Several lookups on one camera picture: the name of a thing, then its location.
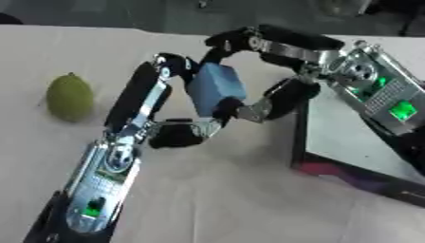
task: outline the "dark background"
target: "dark background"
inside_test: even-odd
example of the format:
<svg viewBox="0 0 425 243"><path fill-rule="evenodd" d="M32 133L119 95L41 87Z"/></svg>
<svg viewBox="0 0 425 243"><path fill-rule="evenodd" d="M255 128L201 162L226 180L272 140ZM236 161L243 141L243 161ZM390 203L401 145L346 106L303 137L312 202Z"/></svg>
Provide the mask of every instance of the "dark background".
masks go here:
<svg viewBox="0 0 425 243"><path fill-rule="evenodd" d="M198 8L197 0L0 0L0 10L32 25L141 28L209 35L269 23L325 34L391 36L398 35L408 8L418 9L410 3L415 0L385 0L396 1L396 6L405 9L407 6L407 13L405 9L385 7L374 15L335 16L323 7L341 1L357 0L212 0L205 9ZM425 18L419 16L408 35L424 36L424 27Z"/></svg>

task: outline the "blue cube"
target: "blue cube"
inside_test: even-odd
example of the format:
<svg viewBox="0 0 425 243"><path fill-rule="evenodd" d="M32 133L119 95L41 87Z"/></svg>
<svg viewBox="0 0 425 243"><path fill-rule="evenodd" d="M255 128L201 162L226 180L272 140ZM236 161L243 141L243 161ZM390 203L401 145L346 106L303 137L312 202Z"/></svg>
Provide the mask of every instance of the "blue cube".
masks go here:
<svg viewBox="0 0 425 243"><path fill-rule="evenodd" d="M204 64L196 77L186 87L199 117L211 117L218 103L234 97L240 101L247 92L237 77L236 71L226 65Z"/></svg>

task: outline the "black box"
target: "black box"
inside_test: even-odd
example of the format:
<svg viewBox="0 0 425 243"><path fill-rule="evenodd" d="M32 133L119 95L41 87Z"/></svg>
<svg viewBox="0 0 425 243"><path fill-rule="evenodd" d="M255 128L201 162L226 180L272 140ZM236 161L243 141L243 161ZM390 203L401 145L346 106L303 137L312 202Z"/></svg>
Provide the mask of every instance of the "black box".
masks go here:
<svg viewBox="0 0 425 243"><path fill-rule="evenodd" d="M294 138L295 170L425 207L425 177L329 88L298 109Z"/></svg>

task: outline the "green ball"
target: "green ball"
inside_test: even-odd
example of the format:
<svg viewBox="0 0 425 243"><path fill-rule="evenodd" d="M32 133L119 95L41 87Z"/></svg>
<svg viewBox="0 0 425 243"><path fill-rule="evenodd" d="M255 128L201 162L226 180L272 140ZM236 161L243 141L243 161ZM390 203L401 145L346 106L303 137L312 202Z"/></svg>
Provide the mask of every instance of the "green ball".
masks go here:
<svg viewBox="0 0 425 243"><path fill-rule="evenodd" d="M78 122L93 109L93 92L88 83L74 73L55 79L46 93L50 113L67 122Z"/></svg>

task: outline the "white table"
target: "white table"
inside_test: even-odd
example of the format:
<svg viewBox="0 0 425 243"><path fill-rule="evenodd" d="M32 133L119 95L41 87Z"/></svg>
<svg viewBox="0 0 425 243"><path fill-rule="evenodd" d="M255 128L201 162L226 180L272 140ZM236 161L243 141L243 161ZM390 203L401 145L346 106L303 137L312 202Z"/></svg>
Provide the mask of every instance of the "white table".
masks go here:
<svg viewBox="0 0 425 243"><path fill-rule="evenodd" d="M159 51L198 59L206 51L205 37L9 26L0 27L0 34L0 242L20 242L53 191L63 187L85 145L102 131L134 68ZM389 41L388 48L413 52L424 42ZM414 57L407 61L421 61ZM290 75L251 53L228 63L239 70L252 100ZM93 117L75 125L52 119L40 103L49 82L70 71L92 84L97 100ZM182 82L174 83L161 114L193 115ZM293 116L264 125L234 121L195 148L146 149L114 242L423 241L423 209L288 170L293 123Z"/></svg>

